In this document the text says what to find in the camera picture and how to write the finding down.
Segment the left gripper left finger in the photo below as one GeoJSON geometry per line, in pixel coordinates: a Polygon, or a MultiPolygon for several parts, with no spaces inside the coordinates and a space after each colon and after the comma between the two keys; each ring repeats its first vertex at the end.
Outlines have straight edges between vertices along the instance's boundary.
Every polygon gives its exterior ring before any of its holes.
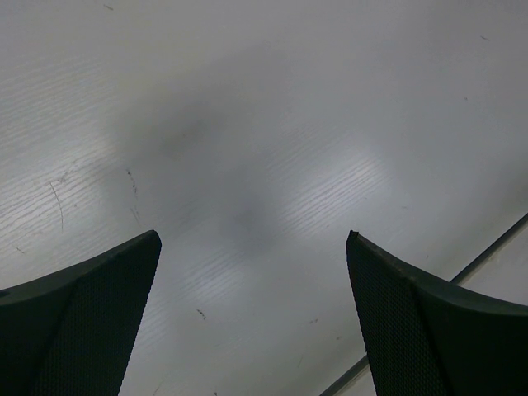
{"type": "Polygon", "coordinates": [[[117,395],[161,239],[142,233],[94,258],[1,292],[3,395],[117,395]]]}

